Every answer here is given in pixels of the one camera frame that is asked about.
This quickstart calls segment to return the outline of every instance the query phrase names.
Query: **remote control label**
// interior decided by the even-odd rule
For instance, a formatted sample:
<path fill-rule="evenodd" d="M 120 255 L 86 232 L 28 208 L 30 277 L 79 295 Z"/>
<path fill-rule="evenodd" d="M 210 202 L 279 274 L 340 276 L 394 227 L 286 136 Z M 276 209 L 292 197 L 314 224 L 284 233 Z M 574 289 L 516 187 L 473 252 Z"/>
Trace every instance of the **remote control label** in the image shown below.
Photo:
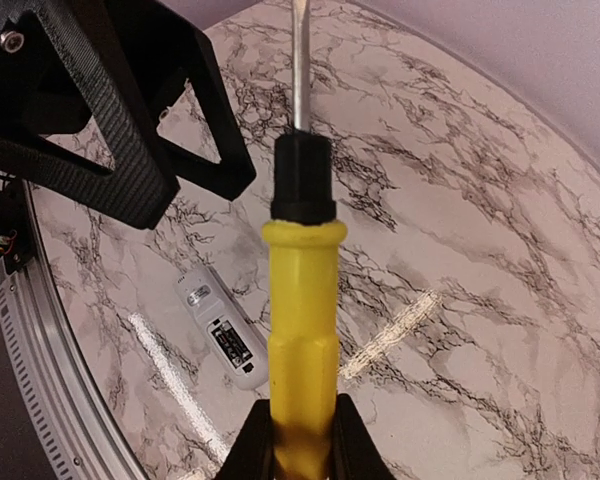
<path fill-rule="evenodd" d="M 203 285 L 198 288 L 196 291 L 192 292 L 191 295 L 187 297 L 187 303 L 190 307 L 193 307 L 196 303 L 198 303 L 203 298 L 209 296 L 211 293 L 211 289 L 208 285 Z"/>
<path fill-rule="evenodd" d="M 253 358 L 251 351 L 227 320 L 215 320 L 213 325 L 215 328 L 211 331 L 211 335 L 234 368 L 240 368 L 242 364 Z"/>

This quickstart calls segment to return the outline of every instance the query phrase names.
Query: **white marble table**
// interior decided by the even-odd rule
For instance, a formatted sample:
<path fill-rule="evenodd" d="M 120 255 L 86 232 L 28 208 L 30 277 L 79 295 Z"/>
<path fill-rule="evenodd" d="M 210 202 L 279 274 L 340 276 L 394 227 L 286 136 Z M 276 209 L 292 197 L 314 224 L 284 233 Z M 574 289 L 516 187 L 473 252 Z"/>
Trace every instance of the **white marble table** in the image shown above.
<path fill-rule="evenodd" d="M 252 402 L 173 292 L 213 264 L 263 332 L 272 145 L 288 123 L 282 0 L 208 31 L 258 169 L 229 204 L 183 183 L 155 231 L 43 189 L 69 320 L 151 478 L 207 478 Z M 342 388 L 399 479 L 600 479 L 600 175 L 501 88 L 358 7 L 316 0 L 315 128 L 334 139 L 342 363 L 429 291 L 442 305 Z M 204 155 L 191 94 L 161 133 Z M 106 160 L 97 133 L 58 138 Z M 130 322 L 141 313 L 147 324 Z"/>

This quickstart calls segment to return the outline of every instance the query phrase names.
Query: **white remote control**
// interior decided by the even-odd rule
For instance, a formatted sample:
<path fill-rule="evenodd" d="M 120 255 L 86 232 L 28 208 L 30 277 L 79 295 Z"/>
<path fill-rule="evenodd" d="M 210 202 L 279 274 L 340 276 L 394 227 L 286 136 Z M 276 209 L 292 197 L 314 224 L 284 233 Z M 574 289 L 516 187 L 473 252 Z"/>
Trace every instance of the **white remote control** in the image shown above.
<path fill-rule="evenodd" d="M 200 264 L 178 279 L 176 292 L 238 388 L 253 390 L 269 379 L 266 340 L 214 270 Z"/>

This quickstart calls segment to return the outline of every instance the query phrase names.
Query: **yellow screwdriver handle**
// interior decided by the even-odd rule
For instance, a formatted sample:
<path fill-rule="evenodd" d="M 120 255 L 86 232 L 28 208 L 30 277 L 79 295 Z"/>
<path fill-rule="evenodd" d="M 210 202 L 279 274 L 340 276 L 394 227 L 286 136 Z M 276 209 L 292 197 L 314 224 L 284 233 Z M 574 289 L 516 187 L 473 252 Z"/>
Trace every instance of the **yellow screwdriver handle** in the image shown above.
<path fill-rule="evenodd" d="M 339 221 L 318 226 L 273 220 L 270 245 L 269 384 L 277 480 L 329 475 L 336 408 Z"/>

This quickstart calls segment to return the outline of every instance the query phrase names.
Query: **screwdriver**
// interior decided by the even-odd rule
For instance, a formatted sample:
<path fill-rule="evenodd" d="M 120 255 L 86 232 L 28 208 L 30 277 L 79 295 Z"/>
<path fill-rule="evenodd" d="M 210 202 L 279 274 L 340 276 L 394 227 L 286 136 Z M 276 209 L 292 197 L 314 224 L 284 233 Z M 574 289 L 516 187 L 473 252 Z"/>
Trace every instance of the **screwdriver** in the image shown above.
<path fill-rule="evenodd" d="M 310 129 L 310 5 L 293 0 L 293 130 L 275 143 L 269 384 L 275 478 L 329 475 L 336 408 L 338 247 L 331 142 Z"/>

